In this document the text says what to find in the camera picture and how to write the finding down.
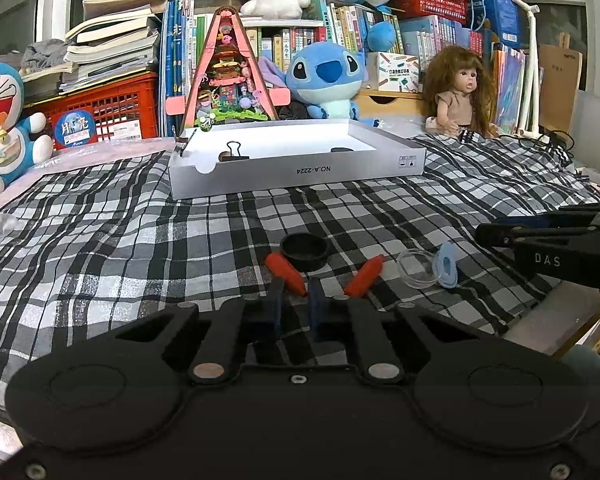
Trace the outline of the label printer box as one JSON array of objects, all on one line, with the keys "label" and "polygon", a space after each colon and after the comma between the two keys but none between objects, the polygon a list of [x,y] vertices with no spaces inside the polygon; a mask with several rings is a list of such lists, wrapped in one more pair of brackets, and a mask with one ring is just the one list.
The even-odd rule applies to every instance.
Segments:
[{"label": "label printer box", "polygon": [[380,92],[419,92],[419,59],[417,56],[391,52],[367,55],[368,85]]}]

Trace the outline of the Doraemon plush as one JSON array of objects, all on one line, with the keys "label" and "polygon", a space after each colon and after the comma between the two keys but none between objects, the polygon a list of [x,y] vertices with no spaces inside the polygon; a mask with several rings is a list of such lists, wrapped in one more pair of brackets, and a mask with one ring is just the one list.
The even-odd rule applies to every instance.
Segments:
[{"label": "Doraemon plush", "polygon": [[29,168],[52,158],[55,142],[46,134],[42,113],[22,116],[24,83],[19,73],[0,63],[0,194]]}]

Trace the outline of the brown haired doll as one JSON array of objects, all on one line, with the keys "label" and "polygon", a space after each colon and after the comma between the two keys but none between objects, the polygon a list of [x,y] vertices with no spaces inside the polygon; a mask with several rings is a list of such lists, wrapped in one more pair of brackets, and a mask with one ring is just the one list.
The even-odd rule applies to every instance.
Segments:
[{"label": "brown haired doll", "polygon": [[474,51],[443,48],[425,70],[422,102],[429,133],[459,136],[467,130],[485,139],[498,136],[493,82]]}]

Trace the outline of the black binder clip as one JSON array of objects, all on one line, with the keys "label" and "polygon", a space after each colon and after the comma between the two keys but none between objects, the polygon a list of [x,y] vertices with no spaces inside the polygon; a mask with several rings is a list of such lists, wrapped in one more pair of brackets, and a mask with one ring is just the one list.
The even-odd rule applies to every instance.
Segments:
[{"label": "black binder clip", "polygon": [[249,156],[242,154],[242,144],[239,141],[228,141],[226,149],[219,154],[219,162],[237,162],[248,159]]},{"label": "black binder clip", "polygon": [[183,156],[188,144],[193,140],[194,135],[198,131],[197,127],[186,128],[176,139],[174,152],[180,156]]}]

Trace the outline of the pink triangular diorama house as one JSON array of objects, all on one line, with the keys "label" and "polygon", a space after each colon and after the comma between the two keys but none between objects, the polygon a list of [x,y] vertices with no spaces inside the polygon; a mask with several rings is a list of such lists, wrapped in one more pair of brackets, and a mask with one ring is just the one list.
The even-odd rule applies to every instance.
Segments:
[{"label": "pink triangular diorama house", "polygon": [[286,88],[266,85],[238,12],[221,6],[212,15],[188,96],[167,99],[166,114],[181,118],[184,129],[268,122],[278,118],[276,93],[280,104],[290,102]]}]

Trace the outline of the blue Stitch plush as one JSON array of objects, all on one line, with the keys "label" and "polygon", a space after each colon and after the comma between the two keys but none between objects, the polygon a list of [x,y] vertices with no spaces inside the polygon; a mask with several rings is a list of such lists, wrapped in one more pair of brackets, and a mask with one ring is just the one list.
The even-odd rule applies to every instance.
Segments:
[{"label": "blue Stitch plush", "polygon": [[286,87],[312,119],[361,120],[354,97],[368,79],[364,55],[339,44],[314,42],[299,51],[283,72],[268,58],[260,58],[263,78]]}]

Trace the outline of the red plastic crate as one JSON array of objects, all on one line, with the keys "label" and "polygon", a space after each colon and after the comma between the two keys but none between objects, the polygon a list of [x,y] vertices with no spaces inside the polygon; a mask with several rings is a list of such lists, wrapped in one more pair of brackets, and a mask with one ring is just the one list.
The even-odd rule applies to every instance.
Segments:
[{"label": "red plastic crate", "polygon": [[74,148],[97,142],[150,139],[158,136],[158,76],[143,72],[89,89],[32,103],[28,115],[40,112],[43,132],[55,148]]}]

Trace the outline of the white cardboard box tray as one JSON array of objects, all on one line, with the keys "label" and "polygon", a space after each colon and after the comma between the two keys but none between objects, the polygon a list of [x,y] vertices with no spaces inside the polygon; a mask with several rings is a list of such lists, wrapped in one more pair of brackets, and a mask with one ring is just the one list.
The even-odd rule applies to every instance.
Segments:
[{"label": "white cardboard box tray", "polygon": [[[248,160],[219,162],[228,141]],[[354,152],[331,153],[335,146]],[[420,176],[427,149],[410,139],[344,119],[243,122],[198,128],[183,156],[169,160],[174,200],[273,188]]]}]

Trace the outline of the black white plaid cloth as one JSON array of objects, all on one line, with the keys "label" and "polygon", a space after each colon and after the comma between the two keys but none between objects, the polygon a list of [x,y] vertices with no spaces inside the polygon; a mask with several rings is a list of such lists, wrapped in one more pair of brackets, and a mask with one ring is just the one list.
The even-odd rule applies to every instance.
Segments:
[{"label": "black white plaid cloth", "polygon": [[[509,139],[421,136],[420,176],[174,200],[168,152],[46,174],[3,207],[0,408],[20,367],[167,306],[217,309],[270,282],[265,258],[287,234],[328,239],[320,279],[339,294],[364,262],[386,258],[378,308],[424,307],[482,330],[516,321],[555,287],[478,247],[475,228],[504,216],[596,203],[588,179]],[[455,246],[457,286],[414,289],[396,258]]]}]

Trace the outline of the stack of books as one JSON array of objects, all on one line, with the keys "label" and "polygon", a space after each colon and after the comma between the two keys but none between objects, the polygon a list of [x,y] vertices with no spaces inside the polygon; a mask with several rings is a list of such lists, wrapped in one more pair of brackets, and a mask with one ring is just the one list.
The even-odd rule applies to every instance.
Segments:
[{"label": "stack of books", "polygon": [[31,102],[156,62],[166,0],[83,0],[84,21],[65,37],[30,44],[20,75]]}]

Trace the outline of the blue hair clip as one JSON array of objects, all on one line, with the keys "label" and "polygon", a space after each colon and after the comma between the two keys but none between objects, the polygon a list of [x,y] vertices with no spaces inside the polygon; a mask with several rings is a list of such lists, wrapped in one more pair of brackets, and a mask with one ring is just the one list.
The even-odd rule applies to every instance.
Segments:
[{"label": "blue hair clip", "polygon": [[455,246],[451,242],[441,245],[431,263],[432,272],[439,285],[451,289],[457,286],[457,267]]}]

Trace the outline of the wooden drawer box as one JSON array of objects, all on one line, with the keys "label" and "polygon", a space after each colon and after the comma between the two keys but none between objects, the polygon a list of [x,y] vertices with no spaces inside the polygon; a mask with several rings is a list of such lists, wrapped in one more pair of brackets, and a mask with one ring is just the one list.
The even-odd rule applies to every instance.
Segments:
[{"label": "wooden drawer box", "polygon": [[354,97],[362,118],[385,115],[422,116],[424,101],[418,93],[362,89]]}]

